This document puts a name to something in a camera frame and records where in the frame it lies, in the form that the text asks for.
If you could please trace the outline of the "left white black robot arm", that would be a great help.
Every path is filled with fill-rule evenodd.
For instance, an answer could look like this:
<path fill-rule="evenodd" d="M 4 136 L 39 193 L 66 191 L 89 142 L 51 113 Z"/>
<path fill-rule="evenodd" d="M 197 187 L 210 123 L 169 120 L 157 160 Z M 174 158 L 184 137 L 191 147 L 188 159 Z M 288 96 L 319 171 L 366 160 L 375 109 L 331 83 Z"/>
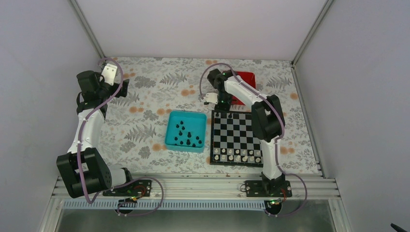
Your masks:
<path fill-rule="evenodd" d="M 117 70 L 105 67 L 102 72 L 84 71 L 76 78 L 80 86 L 77 96 L 78 127 L 67 153 L 57 157 L 56 164 L 70 197 L 78 198 L 112 187 L 123 196 L 134 191 L 135 183 L 127 168 L 109 167 L 97 150 L 101 127 L 105 122 L 107 103 L 112 95 L 126 97 L 128 82 L 115 83 Z"/>

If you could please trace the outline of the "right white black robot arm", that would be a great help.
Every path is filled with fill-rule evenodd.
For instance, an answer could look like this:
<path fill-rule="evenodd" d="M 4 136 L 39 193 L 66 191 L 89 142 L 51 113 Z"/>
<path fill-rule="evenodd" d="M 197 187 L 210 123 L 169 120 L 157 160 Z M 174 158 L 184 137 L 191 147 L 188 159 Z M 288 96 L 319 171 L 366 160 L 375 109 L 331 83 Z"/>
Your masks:
<path fill-rule="evenodd" d="M 236 97 L 251 109 L 253 135 L 261 141 L 263 154 L 262 191 L 268 197 L 280 191 L 276 180 L 282 175 L 278 164 L 278 143 L 284 134 L 284 119 L 277 96 L 262 94 L 246 83 L 235 71 L 221 72 L 213 69 L 207 80 L 218 91 L 215 110 L 229 112 L 232 97 Z"/>

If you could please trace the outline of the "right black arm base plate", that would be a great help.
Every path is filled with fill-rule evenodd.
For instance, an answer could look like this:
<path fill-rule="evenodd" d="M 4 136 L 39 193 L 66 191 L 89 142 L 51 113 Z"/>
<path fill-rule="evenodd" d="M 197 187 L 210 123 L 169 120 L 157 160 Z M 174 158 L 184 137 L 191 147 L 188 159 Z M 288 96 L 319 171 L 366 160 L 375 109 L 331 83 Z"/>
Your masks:
<path fill-rule="evenodd" d="M 289 181 L 281 181 L 273 187 L 264 183 L 262 180 L 247 180 L 245 184 L 245 193 L 249 198 L 258 197 L 292 197 L 292 188 Z"/>

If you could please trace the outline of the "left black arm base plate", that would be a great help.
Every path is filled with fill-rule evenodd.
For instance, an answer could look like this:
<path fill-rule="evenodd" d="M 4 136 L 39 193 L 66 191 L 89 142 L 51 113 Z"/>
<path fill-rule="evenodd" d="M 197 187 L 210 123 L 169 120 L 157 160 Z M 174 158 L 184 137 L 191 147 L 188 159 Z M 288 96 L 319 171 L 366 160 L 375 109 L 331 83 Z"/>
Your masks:
<path fill-rule="evenodd" d="M 113 190 L 103 192 L 103 196 L 115 197 L 149 197 L 151 191 L 152 181 L 149 179 L 142 179 L 135 181 L 127 186 L 115 188 Z"/>

